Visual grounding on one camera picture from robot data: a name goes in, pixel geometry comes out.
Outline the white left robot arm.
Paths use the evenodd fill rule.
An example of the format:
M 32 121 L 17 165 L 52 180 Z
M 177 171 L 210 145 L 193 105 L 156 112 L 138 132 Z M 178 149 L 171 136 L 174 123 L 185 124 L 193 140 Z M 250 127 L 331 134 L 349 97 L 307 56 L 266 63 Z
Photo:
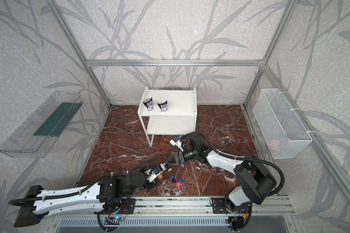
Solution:
M 151 159 L 126 174 L 110 173 L 87 186 L 46 190 L 40 185 L 33 185 L 24 198 L 8 201 L 9 205 L 20 207 L 14 227 L 33 226 L 44 218 L 63 213 L 117 213 L 126 201 L 132 202 L 135 194 L 154 188 L 159 176 L 170 170 L 167 164 L 158 164 L 156 159 Z

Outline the black purple figure toy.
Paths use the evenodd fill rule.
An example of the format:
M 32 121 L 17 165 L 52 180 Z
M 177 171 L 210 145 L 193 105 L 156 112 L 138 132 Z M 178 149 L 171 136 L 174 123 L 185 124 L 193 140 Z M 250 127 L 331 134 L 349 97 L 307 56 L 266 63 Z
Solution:
M 153 111 L 153 109 L 154 109 L 153 98 L 149 98 L 149 99 L 144 100 L 143 104 L 147 108 L 148 111 Z
M 167 107 L 168 101 L 165 101 L 163 103 L 158 103 L 158 107 L 160 108 L 161 112 L 168 112 L 168 107 Z

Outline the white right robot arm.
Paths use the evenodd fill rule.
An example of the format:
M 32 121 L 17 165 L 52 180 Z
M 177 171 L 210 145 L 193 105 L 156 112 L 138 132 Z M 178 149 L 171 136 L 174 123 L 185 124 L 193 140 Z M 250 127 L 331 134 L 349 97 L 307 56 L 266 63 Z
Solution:
M 236 156 L 216 149 L 202 134 L 192 132 L 184 136 L 175 136 L 171 145 L 180 150 L 174 152 L 168 165 L 183 165 L 197 160 L 201 164 L 226 170 L 239 182 L 222 202 L 222 207 L 228 213 L 236 213 L 241 206 L 251 203 L 261 205 L 266 197 L 278 194 L 284 186 L 283 171 L 274 163 L 256 158 Z

